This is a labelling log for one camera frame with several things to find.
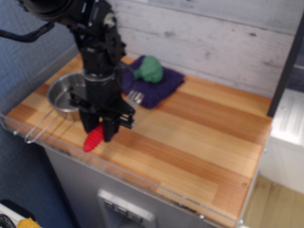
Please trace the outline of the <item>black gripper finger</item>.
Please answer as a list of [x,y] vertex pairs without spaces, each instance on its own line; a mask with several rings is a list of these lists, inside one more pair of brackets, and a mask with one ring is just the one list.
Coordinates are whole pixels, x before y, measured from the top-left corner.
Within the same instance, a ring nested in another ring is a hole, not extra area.
[[104,117],[102,120],[102,126],[104,131],[104,141],[106,143],[110,142],[113,136],[119,130],[119,122],[111,117]]
[[99,124],[98,115],[84,112],[81,110],[79,111],[79,115],[86,133],[91,132],[93,129],[95,129],[98,126]]

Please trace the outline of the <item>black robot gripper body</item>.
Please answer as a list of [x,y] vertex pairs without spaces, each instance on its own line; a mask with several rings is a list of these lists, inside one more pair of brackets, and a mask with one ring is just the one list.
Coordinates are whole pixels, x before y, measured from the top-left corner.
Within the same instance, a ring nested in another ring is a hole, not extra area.
[[92,113],[99,119],[111,117],[119,122],[119,126],[133,128],[135,109],[128,105],[122,98],[122,89],[116,78],[102,81],[85,79],[84,89],[71,91],[70,104],[79,111]]

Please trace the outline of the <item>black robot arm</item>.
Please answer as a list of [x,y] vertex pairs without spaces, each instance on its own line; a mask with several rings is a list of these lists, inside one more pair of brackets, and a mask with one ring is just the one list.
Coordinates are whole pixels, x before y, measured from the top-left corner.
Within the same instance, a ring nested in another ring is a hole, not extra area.
[[79,110],[84,130],[99,124],[111,141],[120,126],[131,128],[135,110],[122,98],[125,44],[111,5],[105,0],[22,0],[35,17],[70,29],[83,61],[84,88],[69,88],[70,103]]

